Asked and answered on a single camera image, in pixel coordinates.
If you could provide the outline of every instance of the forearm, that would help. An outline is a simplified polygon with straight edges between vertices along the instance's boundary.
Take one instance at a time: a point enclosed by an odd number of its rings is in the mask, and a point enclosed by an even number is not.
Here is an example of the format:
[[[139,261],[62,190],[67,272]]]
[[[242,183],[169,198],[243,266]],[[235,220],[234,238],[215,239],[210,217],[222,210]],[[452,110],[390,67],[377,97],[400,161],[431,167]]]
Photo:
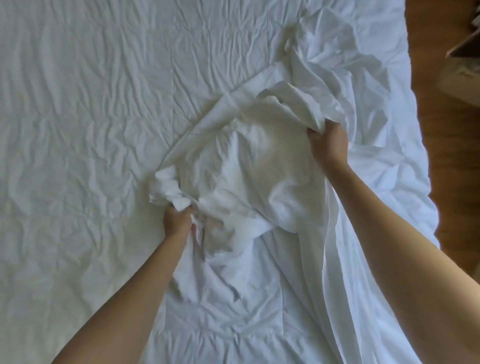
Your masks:
[[[480,287],[350,169],[327,170],[375,280],[424,363],[480,359]]]
[[[185,242],[184,235],[166,238],[73,337],[54,364],[137,363]]]

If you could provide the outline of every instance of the crumpled white cloth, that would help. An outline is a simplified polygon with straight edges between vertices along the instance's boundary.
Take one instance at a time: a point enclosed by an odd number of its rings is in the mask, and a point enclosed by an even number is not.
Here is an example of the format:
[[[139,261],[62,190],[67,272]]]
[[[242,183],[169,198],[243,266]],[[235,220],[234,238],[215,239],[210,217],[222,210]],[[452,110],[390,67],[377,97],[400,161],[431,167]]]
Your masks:
[[[283,243],[285,234],[295,233],[298,240],[287,244],[300,245],[310,294],[302,301],[338,360],[419,363],[306,135],[307,127],[321,132],[325,118],[341,123],[351,167],[435,242],[438,221],[423,177],[426,162],[413,158],[424,154],[423,146],[420,141],[415,150],[405,148],[415,123],[395,119],[395,79],[375,57],[359,51],[353,29],[334,12],[303,18],[287,49],[291,72],[274,65],[220,100],[155,175],[153,203],[193,203],[204,221],[201,243],[190,241],[174,279],[187,300],[248,295],[253,240],[272,231],[265,242],[289,280],[298,272],[289,266]],[[265,90],[252,99],[249,92],[261,83]],[[185,268],[195,250],[195,268]]]

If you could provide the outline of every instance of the person's right arm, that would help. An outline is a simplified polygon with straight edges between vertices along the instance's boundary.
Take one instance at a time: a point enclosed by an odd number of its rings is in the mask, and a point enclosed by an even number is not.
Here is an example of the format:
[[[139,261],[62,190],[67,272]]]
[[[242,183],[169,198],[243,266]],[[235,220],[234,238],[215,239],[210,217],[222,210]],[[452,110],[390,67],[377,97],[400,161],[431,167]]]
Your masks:
[[[308,131],[372,274],[424,364],[480,363],[480,285],[385,205],[347,163],[340,124]]]

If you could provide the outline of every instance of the hand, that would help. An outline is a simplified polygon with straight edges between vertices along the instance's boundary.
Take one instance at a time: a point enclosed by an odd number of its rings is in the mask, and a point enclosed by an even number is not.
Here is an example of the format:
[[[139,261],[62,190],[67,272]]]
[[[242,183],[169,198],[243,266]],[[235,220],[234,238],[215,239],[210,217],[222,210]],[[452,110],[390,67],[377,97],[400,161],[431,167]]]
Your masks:
[[[192,229],[192,218],[190,215],[193,213],[193,206],[189,206],[181,212],[178,212],[173,206],[167,208],[163,216],[165,237],[178,235],[182,238],[187,238]]]
[[[315,160],[327,174],[332,170],[348,168],[347,133],[338,122],[325,119],[325,131],[320,134],[307,130]]]

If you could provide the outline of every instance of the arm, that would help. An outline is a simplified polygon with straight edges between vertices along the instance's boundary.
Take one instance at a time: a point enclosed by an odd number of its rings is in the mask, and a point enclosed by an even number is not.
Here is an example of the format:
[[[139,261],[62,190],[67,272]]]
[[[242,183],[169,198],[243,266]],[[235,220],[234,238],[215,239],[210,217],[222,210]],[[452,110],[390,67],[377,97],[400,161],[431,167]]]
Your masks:
[[[480,363],[480,286],[387,207],[347,163],[347,135],[332,121],[308,131],[372,274],[425,364]]]
[[[75,334],[53,364],[138,362],[192,228],[191,213],[191,207],[166,211],[163,243]]]

